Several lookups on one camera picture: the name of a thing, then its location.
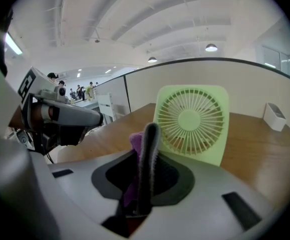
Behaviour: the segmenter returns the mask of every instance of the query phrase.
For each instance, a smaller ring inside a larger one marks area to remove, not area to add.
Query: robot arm
[[[18,90],[22,98],[23,123],[33,133],[35,150],[43,155],[58,145],[77,145],[87,131],[102,124],[101,113],[67,104],[65,93],[65,88],[56,85],[33,67]],[[41,104],[43,126],[39,130],[34,129],[31,123],[34,103]]]

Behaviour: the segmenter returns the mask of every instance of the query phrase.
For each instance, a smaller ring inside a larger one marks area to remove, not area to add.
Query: desk fan
[[[162,130],[160,151],[220,165],[228,133],[227,91],[213,85],[160,89],[154,122]]]

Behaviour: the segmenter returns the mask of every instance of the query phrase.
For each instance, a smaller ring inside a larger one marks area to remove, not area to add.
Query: white ceiling
[[[9,32],[21,57],[45,74],[70,76],[82,68],[98,76],[113,66],[147,67],[151,56],[159,63],[223,56],[237,5],[237,0],[18,0]],[[206,52],[209,43],[218,51]],[[6,58],[10,65],[19,60],[14,54]]]

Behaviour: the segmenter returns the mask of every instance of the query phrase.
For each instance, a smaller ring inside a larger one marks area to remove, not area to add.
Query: white chair
[[[113,109],[111,93],[108,93],[106,95],[98,95],[97,100],[99,104],[100,113],[102,113],[103,115],[110,116],[112,119],[111,121],[107,121],[106,117],[104,116],[104,125],[107,125],[115,121],[117,118],[116,118],[116,113]]]

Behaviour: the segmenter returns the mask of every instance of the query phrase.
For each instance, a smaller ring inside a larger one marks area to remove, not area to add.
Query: ceiling light
[[[216,45],[214,45],[213,43],[211,43],[211,44],[208,44],[207,46],[206,46],[206,48],[205,48],[205,51],[206,52],[215,52],[215,51],[217,51],[218,50],[218,48],[216,47]]]
[[[20,48],[16,45],[15,41],[11,38],[9,33],[6,35],[6,43],[10,46],[11,49],[14,50],[14,52],[18,55],[22,54],[23,52],[20,50]]]
[[[148,60],[149,63],[153,63],[153,62],[156,62],[156,61],[157,61],[157,59],[155,57],[150,57],[149,60]]]
[[[268,64],[268,63],[264,63],[266,66],[269,66],[269,67],[272,67],[273,69],[275,69],[276,67],[271,65],[271,64]]]

